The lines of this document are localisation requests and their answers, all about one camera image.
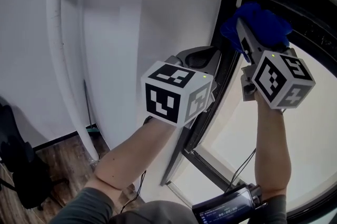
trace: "black metal frame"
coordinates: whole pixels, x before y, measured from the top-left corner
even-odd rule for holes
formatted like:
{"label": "black metal frame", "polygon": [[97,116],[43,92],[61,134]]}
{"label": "black metal frame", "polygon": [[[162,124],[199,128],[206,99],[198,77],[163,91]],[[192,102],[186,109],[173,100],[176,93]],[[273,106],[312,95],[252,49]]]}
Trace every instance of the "black metal frame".
{"label": "black metal frame", "polygon": [[[242,0],[243,3],[255,1],[263,9],[269,9],[289,21],[293,32],[288,35],[291,43],[306,51],[335,77],[337,77],[337,6],[328,0]],[[228,41],[221,36],[220,26],[235,10],[236,0],[222,0],[211,45],[222,51],[222,58],[215,80],[219,87],[214,94],[215,103],[206,113],[199,115],[191,129],[184,128],[162,184],[168,182],[185,156],[221,189],[228,186],[224,179],[202,156],[194,151],[201,142],[221,99],[229,85],[239,55],[234,52]],[[309,223],[324,216],[337,206],[337,186],[309,204],[288,213],[288,223]]]}

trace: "office chair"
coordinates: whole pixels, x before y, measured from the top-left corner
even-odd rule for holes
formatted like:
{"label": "office chair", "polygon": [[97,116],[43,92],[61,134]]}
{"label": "office chair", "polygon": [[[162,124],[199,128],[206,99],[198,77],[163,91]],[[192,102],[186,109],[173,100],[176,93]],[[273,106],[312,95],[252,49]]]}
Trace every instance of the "office chair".
{"label": "office chair", "polygon": [[34,152],[30,143],[24,142],[12,109],[9,105],[0,105],[0,157],[7,169],[12,172],[14,186],[0,179],[1,185],[14,190],[26,209],[37,207],[50,197],[63,207],[51,194],[53,187],[60,183],[68,184],[65,178],[52,182],[49,177],[49,166]]}

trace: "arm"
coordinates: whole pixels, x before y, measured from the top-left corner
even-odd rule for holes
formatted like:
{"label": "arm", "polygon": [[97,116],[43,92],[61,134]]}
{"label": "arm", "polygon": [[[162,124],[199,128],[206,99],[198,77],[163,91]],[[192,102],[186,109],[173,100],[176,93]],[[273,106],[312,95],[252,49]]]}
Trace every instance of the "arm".
{"label": "arm", "polygon": [[262,200],[285,195],[291,175],[283,115],[272,110],[255,92],[258,106],[255,179],[262,189]]}
{"label": "arm", "polygon": [[117,200],[121,189],[132,184],[147,169],[174,130],[170,124],[151,119],[102,158],[85,186]]}

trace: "wood plank flooring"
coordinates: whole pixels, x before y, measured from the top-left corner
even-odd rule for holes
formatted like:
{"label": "wood plank flooring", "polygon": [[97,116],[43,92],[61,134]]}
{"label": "wood plank flooring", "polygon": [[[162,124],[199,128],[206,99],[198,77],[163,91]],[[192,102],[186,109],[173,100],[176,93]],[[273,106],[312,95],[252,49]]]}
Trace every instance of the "wood plank flooring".
{"label": "wood plank flooring", "polygon": [[[108,152],[108,147],[102,136],[92,137],[93,143],[100,157]],[[69,185],[59,184],[54,187],[52,194],[61,204],[67,204],[83,188],[97,165],[84,149],[79,136],[69,138],[53,146],[37,152],[38,156],[50,166],[49,174],[53,181],[67,178]],[[0,167],[0,177],[12,184],[5,170]],[[119,201],[115,204],[114,215],[119,213],[122,206],[135,197],[134,186],[123,190]],[[139,197],[136,202],[129,204],[124,210],[130,210],[144,202]],[[47,198],[42,204],[43,211],[36,208],[27,210],[23,208],[16,192],[2,187],[0,191],[0,224],[22,223],[42,224],[48,223],[61,209],[59,205]]]}

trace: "white cube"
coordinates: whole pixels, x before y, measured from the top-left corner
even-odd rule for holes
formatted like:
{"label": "white cube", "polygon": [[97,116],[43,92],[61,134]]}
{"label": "white cube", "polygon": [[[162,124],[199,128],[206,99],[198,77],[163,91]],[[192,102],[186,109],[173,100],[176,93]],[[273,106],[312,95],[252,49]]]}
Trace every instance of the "white cube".
{"label": "white cube", "polygon": [[300,58],[264,51],[252,78],[272,109],[296,108],[316,84]]}
{"label": "white cube", "polygon": [[156,62],[142,76],[143,105],[149,115],[182,127],[205,110],[213,76]]}

